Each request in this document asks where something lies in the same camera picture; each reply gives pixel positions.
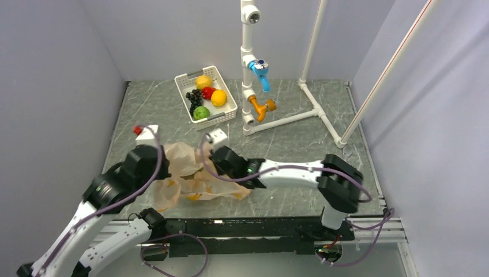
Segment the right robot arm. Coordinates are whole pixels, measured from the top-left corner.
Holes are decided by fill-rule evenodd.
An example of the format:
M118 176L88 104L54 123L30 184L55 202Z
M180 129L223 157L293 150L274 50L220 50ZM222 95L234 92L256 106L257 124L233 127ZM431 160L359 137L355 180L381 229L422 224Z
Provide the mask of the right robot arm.
M269 159L245 159L227 146L212 150L209 157L218 179L248 189L308 188L320 192L326 203L318 223L318 233L332 239L344 219L358 211L364 193L363 174L342 158L327 154L324 159L306 163L284 163Z

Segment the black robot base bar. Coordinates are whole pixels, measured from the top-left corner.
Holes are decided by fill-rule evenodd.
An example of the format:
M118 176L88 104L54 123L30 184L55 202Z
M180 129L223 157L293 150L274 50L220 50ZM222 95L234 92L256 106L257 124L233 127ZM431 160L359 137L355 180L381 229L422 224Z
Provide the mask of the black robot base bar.
M319 216L166 220L150 233L149 244L165 244L170 257L197 254L314 254L331 242L353 241L352 228L321 224Z

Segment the green fake fruit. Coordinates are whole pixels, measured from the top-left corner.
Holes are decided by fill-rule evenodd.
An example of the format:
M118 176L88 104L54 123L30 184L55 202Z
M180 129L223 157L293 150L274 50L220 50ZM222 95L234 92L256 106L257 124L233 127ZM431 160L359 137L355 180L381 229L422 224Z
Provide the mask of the green fake fruit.
M193 111L194 120L198 121L210 117L210 110L205 106L198 106Z

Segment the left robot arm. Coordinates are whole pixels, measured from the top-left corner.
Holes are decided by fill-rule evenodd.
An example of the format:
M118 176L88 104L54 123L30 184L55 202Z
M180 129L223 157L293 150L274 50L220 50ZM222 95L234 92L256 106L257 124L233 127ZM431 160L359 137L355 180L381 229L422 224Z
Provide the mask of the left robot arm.
M38 260L21 265L17 276L95 276L131 247L161 241L165 219L153 208L142 210L121 231L91 246L123 208L155 180L170 177L162 145L138 145L124 161L95 177L66 228Z

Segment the orange translucent plastic bag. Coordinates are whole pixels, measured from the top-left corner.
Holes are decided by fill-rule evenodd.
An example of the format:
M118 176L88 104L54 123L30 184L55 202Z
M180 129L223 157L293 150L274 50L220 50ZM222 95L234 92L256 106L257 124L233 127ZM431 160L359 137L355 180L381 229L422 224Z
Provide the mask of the orange translucent plastic bag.
M154 208L164 212L175 207L179 200L208 201L215 198L243 200L251 190L234 182L222 181L209 173L207 165L214 173L215 166L209 160L210 144L204 144L204 154L199 148L178 142L164 146L169 161L171 176L151 184L153 188Z

